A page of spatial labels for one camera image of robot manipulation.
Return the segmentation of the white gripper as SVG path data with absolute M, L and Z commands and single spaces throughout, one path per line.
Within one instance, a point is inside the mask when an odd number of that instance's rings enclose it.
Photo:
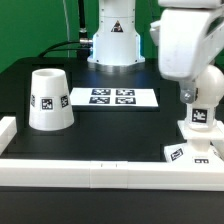
M 224 49 L 224 6 L 214 9 L 167 8 L 160 20 L 151 24 L 150 32 L 158 46 L 161 76 L 180 81 L 183 103 L 195 102 L 197 87 L 194 79 Z

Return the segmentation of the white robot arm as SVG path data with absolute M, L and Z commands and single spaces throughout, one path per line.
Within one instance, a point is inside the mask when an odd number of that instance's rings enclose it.
M 89 64 L 113 71 L 144 61 L 135 30 L 136 0 L 99 0 L 99 28 Z M 224 0 L 158 0 L 160 19 L 150 34 L 163 78 L 180 83 L 180 99 L 196 100 L 196 79 L 224 50 Z

